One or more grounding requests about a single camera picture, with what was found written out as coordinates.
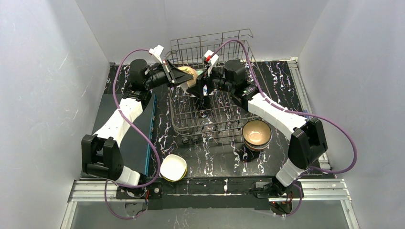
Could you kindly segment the blue floral bowl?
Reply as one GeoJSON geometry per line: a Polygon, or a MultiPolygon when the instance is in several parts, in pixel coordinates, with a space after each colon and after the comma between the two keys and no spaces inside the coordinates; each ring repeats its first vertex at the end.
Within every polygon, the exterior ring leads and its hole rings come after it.
{"type": "Polygon", "coordinates": [[[209,95],[209,94],[208,94],[208,89],[207,89],[206,86],[204,86],[202,90],[203,90],[203,95],[204,95],[204,96],[209,95]]]}

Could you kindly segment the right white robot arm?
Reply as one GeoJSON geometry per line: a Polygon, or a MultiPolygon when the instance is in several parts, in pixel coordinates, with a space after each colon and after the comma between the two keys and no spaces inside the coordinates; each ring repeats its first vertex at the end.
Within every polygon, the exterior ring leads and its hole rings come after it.
{"type": "Polygon", "coordinates": [[[233,102],[255,114],[289,137],[288,158],[273,178],[273,185],[289,187],[328,149],[320,119],[306,119],[271,100],[260,87],[248,82],[239,60],[225,63],[224,70],[209,66],[194,82],[186,82],[186,92],[198,98],[213,90],[228,92],[233,102]]]}

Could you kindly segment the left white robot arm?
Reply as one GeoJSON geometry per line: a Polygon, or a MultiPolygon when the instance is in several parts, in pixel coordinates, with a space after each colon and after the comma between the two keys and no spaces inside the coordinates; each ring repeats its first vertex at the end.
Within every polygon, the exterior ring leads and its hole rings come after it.
{"type": "Polygon", "coordinates": [[[192,87],[198,76],[190,67],[175,67],[163,60],[150,66],[144,59],[135,59],[129,65],[124,94],[116,102],[117,108],[105,124],[81,141],[82,172],[114,181],[125,187],[145,187],[145,175],[124,165],[120,152],[121,142],[133,122],[147,108],[151,89],[166,85],[192,87]]]}

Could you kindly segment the tan interior dark bowl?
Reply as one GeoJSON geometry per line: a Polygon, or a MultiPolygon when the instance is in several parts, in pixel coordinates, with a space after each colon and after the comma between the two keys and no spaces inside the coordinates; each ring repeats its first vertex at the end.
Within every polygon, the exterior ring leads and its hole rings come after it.
{"type": "Polygon", "coordinates": [[[272,138],[270,126],[259,119],[250,120],[243,126],[242,136],[244,141],[254,145],[266,145],[272,138]]]}

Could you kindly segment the orange striped bowl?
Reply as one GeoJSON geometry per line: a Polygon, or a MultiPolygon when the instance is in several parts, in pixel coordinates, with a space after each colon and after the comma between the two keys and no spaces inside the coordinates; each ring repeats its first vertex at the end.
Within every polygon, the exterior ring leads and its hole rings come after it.
{"type": "Polygon", "coordinates": [[[266,148],[268,148],[268,147],[269,147],[269,142],[267,142],[266,144],[262,144],[262,145],[254,145],[254,144],[251,144],[251,143],[249,143],[249,142],[244,142],[244,145],[245,145],[249,150],[258,152],[258,151],[263,151],[263,150],[265,150],[266,148]]]}

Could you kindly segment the grey mat blue edge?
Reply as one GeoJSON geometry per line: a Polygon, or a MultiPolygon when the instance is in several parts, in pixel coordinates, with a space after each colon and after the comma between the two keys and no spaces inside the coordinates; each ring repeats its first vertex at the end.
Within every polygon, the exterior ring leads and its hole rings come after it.
{"type": "MultiPolygon", "coordinates": [[[[152,94],[145,111],[134,121],[134,125],[149,138],[151,138],[152,135],[151,129],[153,126],[156,102],[156,96],[152,94]]],[[[93,130],[88,134],[93,135],[99,130],[115,110],[116,105],[113,95],[102,95],[93,130]]],[[[129,128],[119,148],[125,166],[149,177],[151,176],[150,172],[147,172],[147,162],[149,161],[149,156],[154,154],[153,150],[151,150],[147,141],[135,129],[132,127],[129,128]]]]}

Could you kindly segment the white square bowl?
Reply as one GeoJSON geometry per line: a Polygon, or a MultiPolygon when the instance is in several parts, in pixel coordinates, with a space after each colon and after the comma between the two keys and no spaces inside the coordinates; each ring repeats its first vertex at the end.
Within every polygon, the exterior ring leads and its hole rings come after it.
{"type": "Polygon", "coordinates": [[[160,174],[175,180],[187,170],[187,162],[180,156],[170,154],[166,156],[160,167],[160,174]]]}

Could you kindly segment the yellow rimmed bowl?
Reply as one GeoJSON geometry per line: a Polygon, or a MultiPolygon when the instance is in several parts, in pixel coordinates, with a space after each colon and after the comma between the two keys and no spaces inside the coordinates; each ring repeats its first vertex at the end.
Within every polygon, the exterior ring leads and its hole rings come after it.
{"type": "Polygon", "coordinates": [[[183,175],[181,177],[179,177],[175,180],[168,179],[167,177],[163,176],[162,174],[160,174],[160,177],[162,177],[163,179],[165,179],[166,181],[169,181],[169,182],[178,182],[178,181],[182,180],[186,174],[187,174],[187,170],[183,173],[183,175]]]}

